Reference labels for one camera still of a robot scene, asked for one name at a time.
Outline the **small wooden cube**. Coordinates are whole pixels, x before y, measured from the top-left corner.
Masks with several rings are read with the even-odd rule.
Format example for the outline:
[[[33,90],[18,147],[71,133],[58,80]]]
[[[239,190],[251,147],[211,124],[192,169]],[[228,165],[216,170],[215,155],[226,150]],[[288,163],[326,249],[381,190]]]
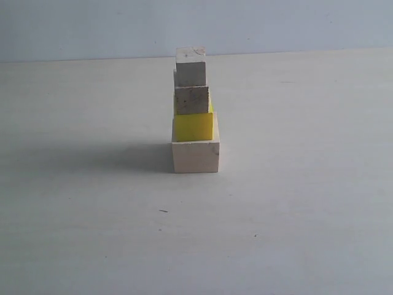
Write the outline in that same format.
[[[176,49],[176,85],[179,87],[207,85],[205,47]]]

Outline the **medium wooden cube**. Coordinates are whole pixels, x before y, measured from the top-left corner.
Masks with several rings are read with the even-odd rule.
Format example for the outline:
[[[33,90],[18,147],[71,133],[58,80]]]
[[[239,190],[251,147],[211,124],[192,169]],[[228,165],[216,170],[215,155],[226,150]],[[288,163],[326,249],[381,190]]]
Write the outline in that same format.
[[[205,114],[212,112],[210,89],[208,85],[180,86],[177,71],[173,70],[174,115]]]

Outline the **large wooden cube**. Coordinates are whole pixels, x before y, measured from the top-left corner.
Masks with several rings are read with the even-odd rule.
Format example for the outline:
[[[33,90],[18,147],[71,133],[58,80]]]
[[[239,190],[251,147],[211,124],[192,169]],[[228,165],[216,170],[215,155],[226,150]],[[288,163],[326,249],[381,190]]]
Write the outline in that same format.
[[[173,165],[176,173],[216,173],[220,163],[220,135],[217,114],[214,112],[214,139],[208,141],[173,141]]]

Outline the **yellow cube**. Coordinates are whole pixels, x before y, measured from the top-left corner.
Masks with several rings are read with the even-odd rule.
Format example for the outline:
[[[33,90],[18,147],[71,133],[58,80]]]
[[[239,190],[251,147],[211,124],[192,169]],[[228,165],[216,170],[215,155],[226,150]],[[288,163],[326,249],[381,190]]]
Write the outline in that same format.
[[[176,96],[173,94],[173,141],[208,141],[214,139],[214,107],[208,96],[206,113],[180,115],[177,113]]]

